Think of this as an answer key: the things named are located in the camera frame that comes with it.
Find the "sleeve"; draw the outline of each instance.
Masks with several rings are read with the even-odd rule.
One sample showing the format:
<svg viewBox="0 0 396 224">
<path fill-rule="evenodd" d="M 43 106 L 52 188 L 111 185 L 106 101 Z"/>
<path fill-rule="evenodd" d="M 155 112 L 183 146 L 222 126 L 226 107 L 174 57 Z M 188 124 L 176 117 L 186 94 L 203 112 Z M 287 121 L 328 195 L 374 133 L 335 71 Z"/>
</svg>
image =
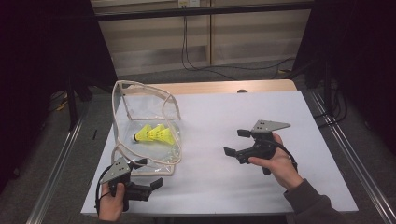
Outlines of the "sleeve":
<svg viewBox="0 0 396 224">
<path fill-rule="evenodd" d="M 120 224 L 120 222 L 104 221 L 104 220 L 98 219 L 98 220 L 96 221 L 96 224 Z"/>
<path fill-rule="evenodd" d="M 344 216 L 332 208 L 329 197 L 319 195 L 306 179 L 296 189 L 286 191 L 284 196 L 294 210 L 296 224 L 347 223 Z"/>
</svg>

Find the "white table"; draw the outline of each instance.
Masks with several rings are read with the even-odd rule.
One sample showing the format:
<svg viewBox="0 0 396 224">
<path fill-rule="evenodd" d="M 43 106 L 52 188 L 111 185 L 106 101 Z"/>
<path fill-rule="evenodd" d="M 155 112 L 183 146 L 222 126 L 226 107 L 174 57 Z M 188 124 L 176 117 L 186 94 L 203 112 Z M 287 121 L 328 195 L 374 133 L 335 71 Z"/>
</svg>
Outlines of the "white table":
<svg viewBox="0 0 396 224">
<path fill-rule="evenodd" d="M 290 123 L 291 127 L 277 133 L 299 163 L 301 176 L 307 178 L 319 193 L 328 195 L 336 210 L 357 211 L 303 96 L 295 90 L 291 81 L 281 81 L 283 83 L 244 81 L 156 86 L 172 92 L 177 98 L 182 117 L 180 128 L 183 158 L 176 166 L 174 175 L 164 177 L 163 186 L 153 191 L 148 202 L 130 201 L 128 213 L 175 217 L 274 215 L 292 212 L 283 197 L 285 190 L 272 175 L 263 175 L 260 167 L 241 165 L 237 159 L 224 154 L 223 147 L 239 150 L 253 145 L 252 138 L 238 137 L 236 130 L 250 130 L 258 119 Z M 205 84 L 217 93 L 197 94 L 205 92 L 197 91 Z M 273 85 L 279 85 L 280 91 L 259 92 L 266 91 L 266 87 Z M 219 93 L 221 88 L 226 93 Z M 229 93 L 240 89 L 249 93 Z M 194 91 L 195 94 L 183 94 Z M 113 147 L 114 136 L 110 131 L 81 210 L 83 214 L 96 215 L 96 183 L 99 175 L 110 164 Z M 157 178 L 139 176 L 133 177 L 133 181 L 147 185 Z"/>
</svg>

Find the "electrical outlet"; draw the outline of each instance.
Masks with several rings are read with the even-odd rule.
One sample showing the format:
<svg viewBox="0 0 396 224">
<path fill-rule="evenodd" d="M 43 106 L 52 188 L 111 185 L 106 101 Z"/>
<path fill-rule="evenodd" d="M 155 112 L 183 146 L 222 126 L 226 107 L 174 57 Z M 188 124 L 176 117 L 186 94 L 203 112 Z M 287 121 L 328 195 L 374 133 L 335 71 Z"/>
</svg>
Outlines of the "electrical outlet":
<svg viewBox="0 0 396 224">
<path fill-rule="evenodd" d="M 188 7 L 189 0 L 178 0 L 178 8 Z"/>
<path fill-rule="evenodd" d="M 178 8 L 183 7 L 200 7 L 201 0 L 178 0 Z"/>
<path fill-rule="evenodd" d="M 201 0 L 190 0 L 189 7 L 200 7 Z"/>
</svg>

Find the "hand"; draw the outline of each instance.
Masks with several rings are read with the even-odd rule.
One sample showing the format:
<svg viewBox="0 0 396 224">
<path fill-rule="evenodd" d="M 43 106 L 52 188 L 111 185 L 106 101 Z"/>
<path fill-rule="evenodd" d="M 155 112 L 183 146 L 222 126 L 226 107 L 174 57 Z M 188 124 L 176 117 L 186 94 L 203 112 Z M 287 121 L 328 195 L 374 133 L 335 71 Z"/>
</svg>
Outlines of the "hand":
<svg viewBox="0 0 396 224">
<path fill-rule="evenodd" d="M 123 209 L 123 196 L 125 194 L 125 186 L 121 183 L 117 184 L 116 196 L 111 196 L 108 183 L 102 185 L 102 195 L 100 200 L 99 219 L 106 221 L 120 220 Z"/>
<path fill-rule="evenodd" d="M 275 141 L 282 144 L 282 139 L 278 134 L 273 133 L 273 136 Z M 286 190 L 295 189 L 303 182 L 303 179 L 291 164 L 288 154 L 280 148 L 276 149 L 276 153 L 271 160 L 250 157 L 248 161 L 271 170 L 277 183 Z"/>
</svg>

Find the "shuttlecock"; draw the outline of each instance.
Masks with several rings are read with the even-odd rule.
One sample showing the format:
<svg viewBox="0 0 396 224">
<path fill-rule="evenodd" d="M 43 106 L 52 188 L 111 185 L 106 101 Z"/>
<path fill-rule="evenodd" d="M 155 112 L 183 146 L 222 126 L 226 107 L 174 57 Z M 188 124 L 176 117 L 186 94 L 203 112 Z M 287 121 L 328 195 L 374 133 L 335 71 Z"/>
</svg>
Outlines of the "shuttlecock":
<svg viewBox="0 0 396 224">
<path fill-rule="evenodd" d="M 152 142 L 154 141 L 149 137 L 149 132 L 152 130 L 149 124 L 146 124 L 138 133 L 134 134 L 133 140 L 136 142 Z"/>
<path fill-rule="evenodd" d="M 165 125 L 159 124 L 159 125 L 157 125 L 157 127 L 155 127 L 154 129 L 152 129 L 148 132 L 148 137 L 152 140 L 160 140 L 157 138 L 157 133 L 164 129 L 165 129 Z"/>
<path fill-rule="evenodd" d="M 171 131 L 169 130 L 169 128 L 164 129 L 160 132 L 157 132 L 156 139 L 161 142 L 170 144 L 170 145 L 173 145 L 175 143 L 175 140 L 174 140 L 173 135 L 172 135 Z"/>
</svg>

